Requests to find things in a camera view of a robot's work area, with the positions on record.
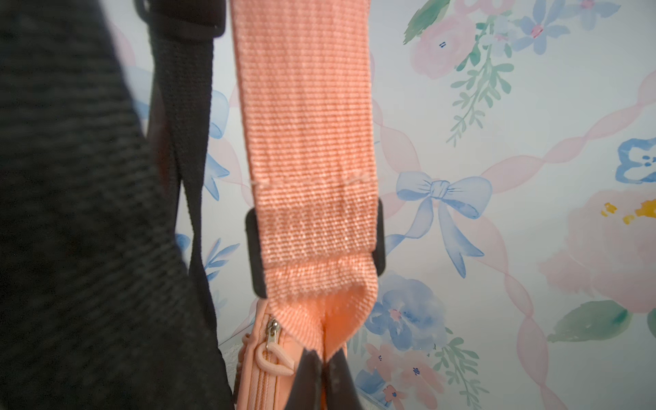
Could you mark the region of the black crossbody bag front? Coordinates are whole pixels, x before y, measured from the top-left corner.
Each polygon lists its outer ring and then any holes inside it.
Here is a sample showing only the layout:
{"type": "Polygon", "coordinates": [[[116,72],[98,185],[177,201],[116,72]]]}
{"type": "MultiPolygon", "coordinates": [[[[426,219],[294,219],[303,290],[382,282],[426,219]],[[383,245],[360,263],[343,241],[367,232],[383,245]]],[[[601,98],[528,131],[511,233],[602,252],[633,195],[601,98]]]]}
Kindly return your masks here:
{"type": "Polygon", "coordinates": [[[1,406],[229,409],[96,1],[1,4],[1,406]]]}

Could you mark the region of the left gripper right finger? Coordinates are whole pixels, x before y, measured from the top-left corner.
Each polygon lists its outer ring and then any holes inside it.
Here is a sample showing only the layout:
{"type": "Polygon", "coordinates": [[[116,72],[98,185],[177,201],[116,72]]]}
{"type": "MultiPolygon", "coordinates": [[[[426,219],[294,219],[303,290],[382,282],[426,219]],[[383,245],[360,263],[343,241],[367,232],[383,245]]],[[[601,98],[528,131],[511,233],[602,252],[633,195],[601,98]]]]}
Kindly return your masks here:
{"type": "Polygon", "coordinates": [[[324,366],[322,377],[327,410],[363,409],[348,365],[344,350],[339,350],[324,366]]]}

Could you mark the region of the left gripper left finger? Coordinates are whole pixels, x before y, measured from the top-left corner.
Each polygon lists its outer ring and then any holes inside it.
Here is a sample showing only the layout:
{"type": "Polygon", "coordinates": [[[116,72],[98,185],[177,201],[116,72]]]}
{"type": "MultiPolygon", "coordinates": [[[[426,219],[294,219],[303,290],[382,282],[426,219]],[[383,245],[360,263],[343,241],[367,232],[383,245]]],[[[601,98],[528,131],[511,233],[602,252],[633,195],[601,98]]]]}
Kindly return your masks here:
{"type": "Polygon", "coordinates": [[[304,350],[285,410],[320,410],[323,362],[314,350],[304,350]]]}

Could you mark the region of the pink bag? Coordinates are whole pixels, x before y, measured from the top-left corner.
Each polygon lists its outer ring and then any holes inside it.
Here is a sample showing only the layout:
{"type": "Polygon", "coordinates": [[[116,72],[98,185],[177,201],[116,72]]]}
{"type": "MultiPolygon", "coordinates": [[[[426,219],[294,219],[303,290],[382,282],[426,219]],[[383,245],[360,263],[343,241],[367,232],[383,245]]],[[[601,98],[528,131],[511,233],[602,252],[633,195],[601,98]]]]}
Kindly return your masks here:
{"type": "Polygon", "coordinates": [[[367,1],[231,4],[259,297],[240,409],[285,409],[304,350],[323,362],[364,324],[384,254],[367,1]]]}

